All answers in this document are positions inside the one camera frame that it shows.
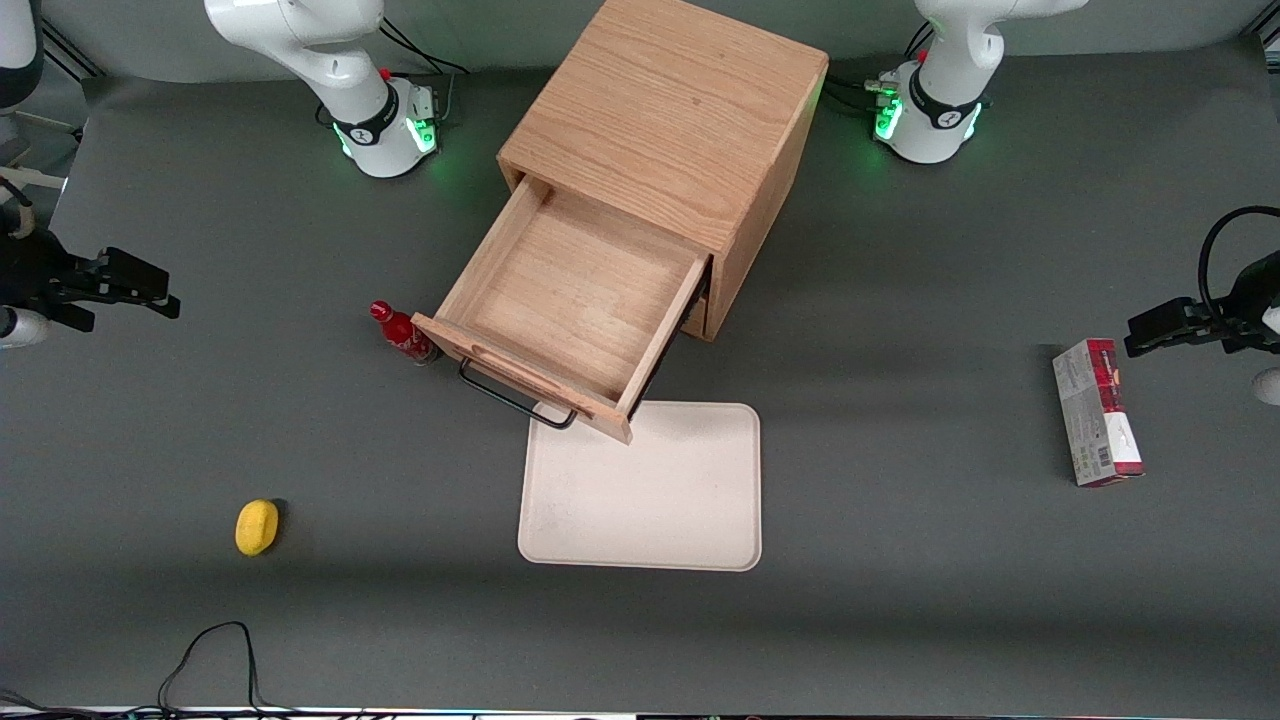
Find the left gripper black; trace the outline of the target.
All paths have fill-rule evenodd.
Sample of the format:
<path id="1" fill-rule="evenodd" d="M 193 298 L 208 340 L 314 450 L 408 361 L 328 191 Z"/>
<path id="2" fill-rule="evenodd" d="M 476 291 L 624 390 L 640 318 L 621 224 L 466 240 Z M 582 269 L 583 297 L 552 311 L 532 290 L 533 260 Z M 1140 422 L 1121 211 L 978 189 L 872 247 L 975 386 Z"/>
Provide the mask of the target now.
<path id="1" fill-rule="evenodd" d="M 1279 352 L 1277 336 L 1279 251 L 1245 266 L 1230 292 L 1216 301 L 1228 328 L 1220 340 L 1225 354 L 1257 350 Z M 1213 318 L 1203 302 L 1176 297 L 1160 306 L 1161 313 L 1142 313 L 1128 322 L 1125 350 L 1142 357 L 1161 348 L 1213 342 Z"/>

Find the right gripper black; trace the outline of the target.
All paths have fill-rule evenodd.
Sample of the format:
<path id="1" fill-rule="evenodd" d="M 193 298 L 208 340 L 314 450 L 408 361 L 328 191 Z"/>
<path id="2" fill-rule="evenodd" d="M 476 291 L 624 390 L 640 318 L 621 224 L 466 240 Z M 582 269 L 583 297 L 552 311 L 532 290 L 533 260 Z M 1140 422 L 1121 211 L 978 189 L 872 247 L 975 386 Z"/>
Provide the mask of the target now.
<path id="1" fill-rule="evenodd" d="M 49 231 L 1 238 L 1 304 L 37 313 L 50 322 L 90 333 L 95 313 L 81 307 L 99 290 L 100 304 L 145 307 L 168 319 L 180 315 L 180 300 L 169 295 L 169 273 L 124 250 L 108 247 L 95 261 L 68 252 Z"/>

